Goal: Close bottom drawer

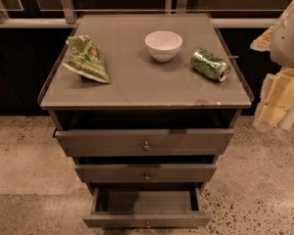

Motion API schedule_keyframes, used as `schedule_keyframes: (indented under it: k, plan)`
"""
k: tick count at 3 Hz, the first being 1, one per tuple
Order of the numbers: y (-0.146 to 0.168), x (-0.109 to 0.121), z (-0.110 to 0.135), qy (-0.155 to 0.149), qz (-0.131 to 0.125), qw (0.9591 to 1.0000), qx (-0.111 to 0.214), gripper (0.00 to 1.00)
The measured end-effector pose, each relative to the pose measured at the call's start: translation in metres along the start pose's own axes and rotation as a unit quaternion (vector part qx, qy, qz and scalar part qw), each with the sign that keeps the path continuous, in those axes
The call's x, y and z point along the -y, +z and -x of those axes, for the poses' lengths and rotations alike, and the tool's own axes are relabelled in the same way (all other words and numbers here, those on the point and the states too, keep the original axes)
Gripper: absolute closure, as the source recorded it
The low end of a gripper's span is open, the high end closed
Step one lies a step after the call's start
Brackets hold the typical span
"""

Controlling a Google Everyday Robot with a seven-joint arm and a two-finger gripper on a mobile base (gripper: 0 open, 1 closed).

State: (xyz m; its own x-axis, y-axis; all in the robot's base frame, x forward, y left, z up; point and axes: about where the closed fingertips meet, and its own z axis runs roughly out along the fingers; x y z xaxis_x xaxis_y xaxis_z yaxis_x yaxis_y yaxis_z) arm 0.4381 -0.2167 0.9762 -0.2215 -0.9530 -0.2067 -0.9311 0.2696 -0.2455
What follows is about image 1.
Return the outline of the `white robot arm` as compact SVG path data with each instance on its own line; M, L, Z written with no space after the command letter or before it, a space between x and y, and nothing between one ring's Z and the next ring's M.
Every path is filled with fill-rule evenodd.
M263 82L254 126L259 131L287 130L294 124L294 0L250 48L269 51L271 60L281 65L277 74L269 73Z

